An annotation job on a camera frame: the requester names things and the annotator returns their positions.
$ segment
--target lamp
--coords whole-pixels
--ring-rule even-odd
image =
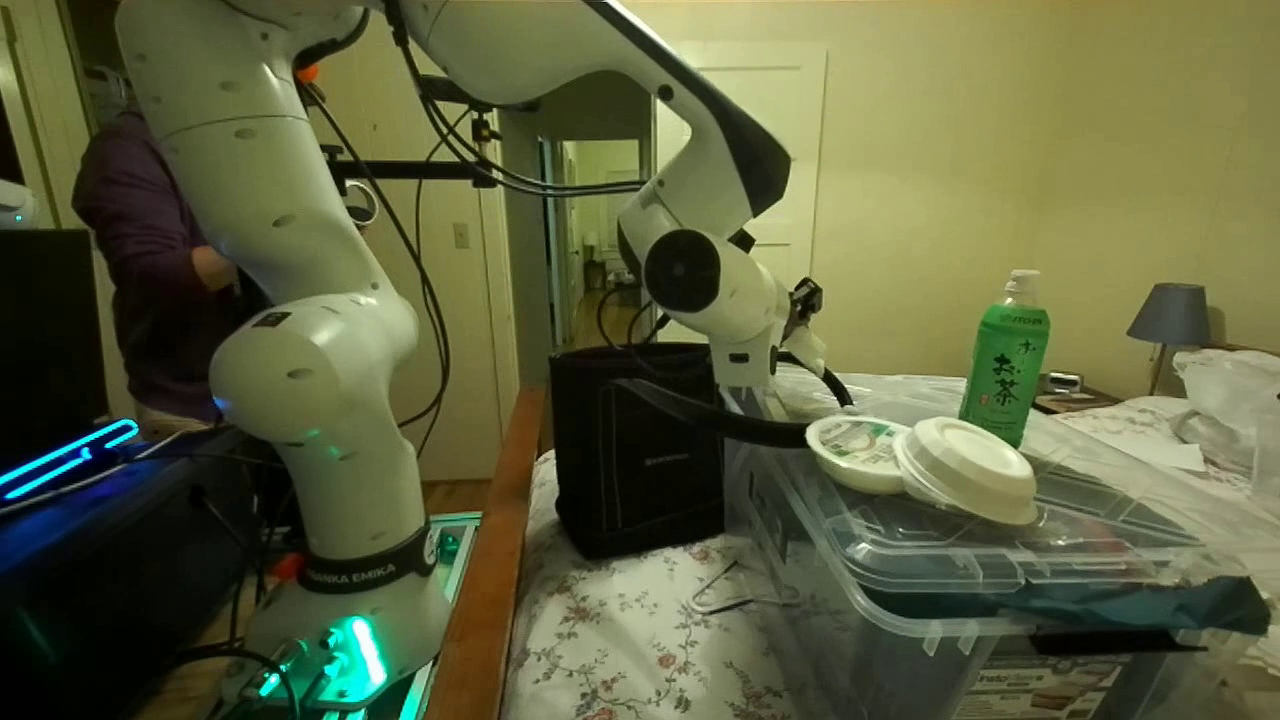
[[[1208,305],[1199,285],[1154,285],[1127,324],[1127,336],[1158,344],[1150,368],[1150,393],[1158,389],[1158,372],[1169,363],[1169,349],[1199,349],[1208,344]]]

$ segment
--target lampshade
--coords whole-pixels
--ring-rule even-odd
[[[1199,349],[1208,344],[1208,305],[1199,285],[1154,285],[1127,324],[1127,336],[1171,344],[1171,349]]]

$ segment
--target green bottle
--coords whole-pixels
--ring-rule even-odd
[[[1033,266],[1003,278],[1003,299],[975,326],[970,368],[959,400],[959,420],[978,425],[1021,448],[1039,393],[1049,349],[1049,311],[1037,305]]]

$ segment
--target plastic storage bin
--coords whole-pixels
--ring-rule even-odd
[[[1132,494],[1037,458],[1042,519],[1007,530],[906,494],[833,485],[809,451],[726,442],[726,526],[761,549],[789,608],[764,625],[810,714],[1143,714],[1208,630],[1093,636],[1007,605],[1021,587],[1118,587],[1224,573]]]

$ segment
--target person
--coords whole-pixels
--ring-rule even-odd
[[[86,138],[70,203],[114,285],[114,344],[140,430],[217,426],[211,351],[265,297],[208,244],[134,108]]]

